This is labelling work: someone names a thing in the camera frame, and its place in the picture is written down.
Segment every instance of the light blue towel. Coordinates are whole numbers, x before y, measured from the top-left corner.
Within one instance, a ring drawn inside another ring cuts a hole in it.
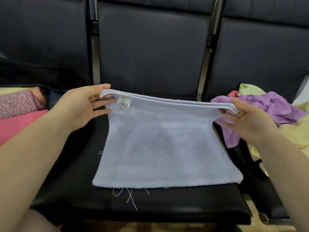
[[[93,185],[117,188],[187,187],[241,182],[212,128],[215,104],[113,94],[109,132]]]

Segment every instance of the speckled fabric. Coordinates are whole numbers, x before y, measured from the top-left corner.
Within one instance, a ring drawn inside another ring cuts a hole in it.
[[[30,90],[0,95],[0,119],[20,116],[37,110]]]

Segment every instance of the tiled floor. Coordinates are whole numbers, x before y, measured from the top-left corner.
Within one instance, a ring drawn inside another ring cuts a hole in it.
[[[256,207],[251,200],[247,200],[249,208],[253,213],[252,223],[249,226],[239,226],[243,232],[268,232],[296,231],[293,226],[266,226],[258,216]],[[86,221],[87,232],[189,232],[203,231],[211,232],[214,230],[214,224],[203,223],[138,223],[138,222],[102,222]]]

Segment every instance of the yellow towel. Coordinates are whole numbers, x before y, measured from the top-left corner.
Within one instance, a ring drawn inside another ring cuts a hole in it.
[[[15,92],[19,92],[21,90],[26,90],[26,89],[29,89],[29,88],[20,88],[20,87],[0,88],[0,95],[1,94],[15,93]]]
[[[266,94],[261,88],[255,86],[255,85],[250,85],[250,84],[240,84],[239,86],[239,95],[261,95],[261,94]]]
[[[309,157],[309,102],[295,105],[295,107],[307,112],[307,115],[297,121],[296,124],[280,125],[279,130],[288,140],[295,144],[302,152],[304,152]],[[254,161],[261,158],[259,152],[255,147],[248,144],[248,148]],[[260,163],[259,165],[263,172],[268,176],[268,173],[265,170],[263,163]]]

